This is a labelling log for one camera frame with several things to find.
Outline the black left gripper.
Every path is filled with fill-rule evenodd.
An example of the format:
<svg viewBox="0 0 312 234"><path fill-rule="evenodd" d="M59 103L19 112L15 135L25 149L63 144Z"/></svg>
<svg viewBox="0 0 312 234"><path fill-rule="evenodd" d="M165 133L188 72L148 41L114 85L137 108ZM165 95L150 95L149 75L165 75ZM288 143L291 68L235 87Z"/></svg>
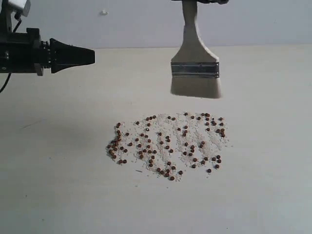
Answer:
<svg viewBox="0 0 312 234"><path fill-rule="evenodd" d="M71 46L54 38L50 38L50 43L42 41L38 28L27 28L26 32L31 44L31 62L38 76L43 76L44 69L50 68L55 74L67 68L95 63L94 50Z"/></svg>

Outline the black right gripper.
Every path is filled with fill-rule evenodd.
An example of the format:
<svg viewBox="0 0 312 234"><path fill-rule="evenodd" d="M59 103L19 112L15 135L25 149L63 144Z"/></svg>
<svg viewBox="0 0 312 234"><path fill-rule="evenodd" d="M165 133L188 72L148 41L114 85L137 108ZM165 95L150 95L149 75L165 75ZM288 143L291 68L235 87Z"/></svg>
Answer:
<svg viewBox="0 0 312 234"><path fill-rule="evenodd" d="M181 2L199 2L199 3L228 3L229 0L171 0Z"/></svg>

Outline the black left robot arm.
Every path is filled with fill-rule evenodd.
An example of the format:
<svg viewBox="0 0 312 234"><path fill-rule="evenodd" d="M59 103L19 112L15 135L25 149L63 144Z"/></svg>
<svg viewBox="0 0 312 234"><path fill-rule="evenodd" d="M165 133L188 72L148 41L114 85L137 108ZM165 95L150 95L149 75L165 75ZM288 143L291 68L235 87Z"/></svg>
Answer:
<svg viewBox="0 0 312 234"><path fill-rule="evenodd" d="M26 33L0 35L0 72L43 75L44 69L52 74L61 70L94 64L95 51L62 43L56 39L42 41L37 28Z"/></svg>

